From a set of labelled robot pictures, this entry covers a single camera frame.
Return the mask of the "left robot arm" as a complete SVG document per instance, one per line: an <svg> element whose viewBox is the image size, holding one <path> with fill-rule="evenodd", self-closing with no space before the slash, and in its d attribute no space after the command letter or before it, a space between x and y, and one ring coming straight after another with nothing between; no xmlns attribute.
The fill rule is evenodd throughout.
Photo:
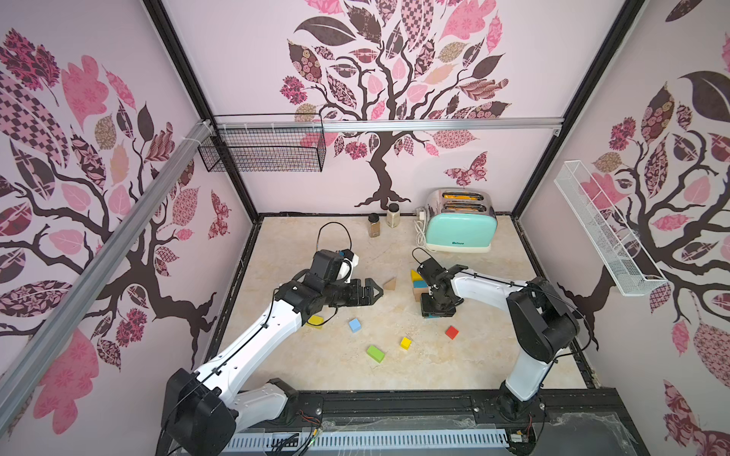
<svg viewBox="0 0 730 456"><path fill-rule="evenodd" d="M169 377L155 453L171 454L176 443L190 455L219 455L237 431L278 419L290 401L288 386L277 380L242 391L252 373L322 307L367 307L383 295L372 279L279 286L267 311L230 346L196 370Z"/></svg>

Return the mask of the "red cube block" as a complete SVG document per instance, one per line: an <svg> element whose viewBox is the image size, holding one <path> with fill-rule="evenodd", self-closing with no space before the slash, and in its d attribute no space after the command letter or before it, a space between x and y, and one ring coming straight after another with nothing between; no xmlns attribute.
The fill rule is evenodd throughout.
<svg viewBox="0 0 730 456"><path fill-rule="evenodd" d="M456 338L456 336L458 336L458 334L459 334L459 331L456 328L454 328L453 326L450 326L446 330L446 336L448 336L448 338L450 338L451 340L454 340L454 338Z"/></svg>

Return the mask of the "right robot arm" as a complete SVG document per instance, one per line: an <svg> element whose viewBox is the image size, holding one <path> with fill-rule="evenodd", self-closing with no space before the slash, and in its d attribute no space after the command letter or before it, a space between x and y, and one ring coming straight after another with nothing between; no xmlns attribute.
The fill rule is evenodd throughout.
<svg viewBox="0 0 730 456"><path fill-rule="evenodd" d="M514 281L489 277L463 265L445 269L421 265L416 273L429 287L421 296L424 317L452 317L467 299L509 315L520 346L513 370L500 385L495 407L507 421L522 418L560 351L580 332L574 312L545 277Z"/></svg>

